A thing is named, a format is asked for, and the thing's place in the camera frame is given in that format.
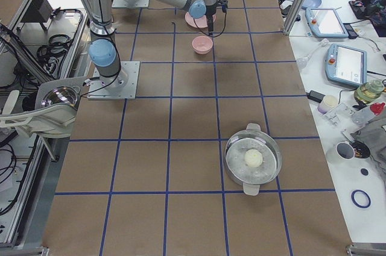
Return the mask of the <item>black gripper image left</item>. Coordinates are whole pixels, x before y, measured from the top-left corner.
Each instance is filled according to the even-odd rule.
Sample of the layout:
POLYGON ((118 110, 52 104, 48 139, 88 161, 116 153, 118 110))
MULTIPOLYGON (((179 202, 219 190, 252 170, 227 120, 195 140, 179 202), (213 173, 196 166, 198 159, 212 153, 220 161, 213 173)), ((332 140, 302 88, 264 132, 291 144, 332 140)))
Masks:
MULTIPOLYGON (((223 13, 227 13, 228 0, 217 0, 216 8, 220 8, 223 13)), ((214 18, 212 14, 207 15, 207 30, 208 35, 212 35, 214 31, 214 18)))

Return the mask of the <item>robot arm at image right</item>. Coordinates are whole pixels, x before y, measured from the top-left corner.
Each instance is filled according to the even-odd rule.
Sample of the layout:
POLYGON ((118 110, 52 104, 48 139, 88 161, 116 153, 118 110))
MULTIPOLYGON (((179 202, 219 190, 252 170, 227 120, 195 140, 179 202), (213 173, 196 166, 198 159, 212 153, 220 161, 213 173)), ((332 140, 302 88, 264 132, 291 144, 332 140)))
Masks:
POLYGON ((128 82, 128 73, 122 65, 115 43, 112 25, 112 1, 90 0, 91 44, 88 54, 98 72, 96 87, 85 94, 89 99, 121 99, 128 82))

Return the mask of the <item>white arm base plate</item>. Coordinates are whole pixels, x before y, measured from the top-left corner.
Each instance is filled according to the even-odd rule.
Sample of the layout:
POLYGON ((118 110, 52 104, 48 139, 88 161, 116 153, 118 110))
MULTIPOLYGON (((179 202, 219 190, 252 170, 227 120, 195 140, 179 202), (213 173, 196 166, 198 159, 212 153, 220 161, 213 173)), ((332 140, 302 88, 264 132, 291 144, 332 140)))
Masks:
POLYGON ((113 0, 114 9, 138 9, 148 8, 150 0, 113 0))
POLYGON ((90 83, 88 94, 90 100, 135 99, 140 69, 139 61, 122 61, 118 78, 110 84, 114 77, 100 77, 94 68, 93 77, 98 77, 90 83))

